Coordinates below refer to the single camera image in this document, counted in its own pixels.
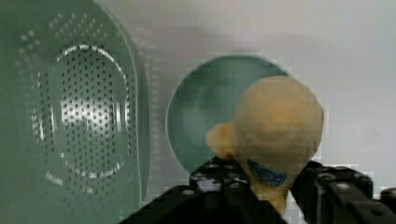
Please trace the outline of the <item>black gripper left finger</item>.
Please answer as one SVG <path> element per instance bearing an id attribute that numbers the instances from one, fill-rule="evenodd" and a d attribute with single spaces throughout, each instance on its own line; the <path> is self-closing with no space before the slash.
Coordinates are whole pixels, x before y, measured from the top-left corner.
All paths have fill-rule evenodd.
<path id="1" fill-rule="evenodd" d="M 257 199 L 234 160 L 218 157 L 125 218 L 120 224 L 287 224 L 268 202 Z"/>

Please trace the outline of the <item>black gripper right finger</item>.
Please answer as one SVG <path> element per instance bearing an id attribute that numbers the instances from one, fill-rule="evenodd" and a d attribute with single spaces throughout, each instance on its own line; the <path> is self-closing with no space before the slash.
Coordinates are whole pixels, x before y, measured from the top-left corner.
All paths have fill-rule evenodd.
<path id="1" fill-rule="evenodd" d="M 395 189 L 374 198 L 374 181 L 345 166 L 310 161 L 291 194 L 308 224 L 396 224 Z"/>

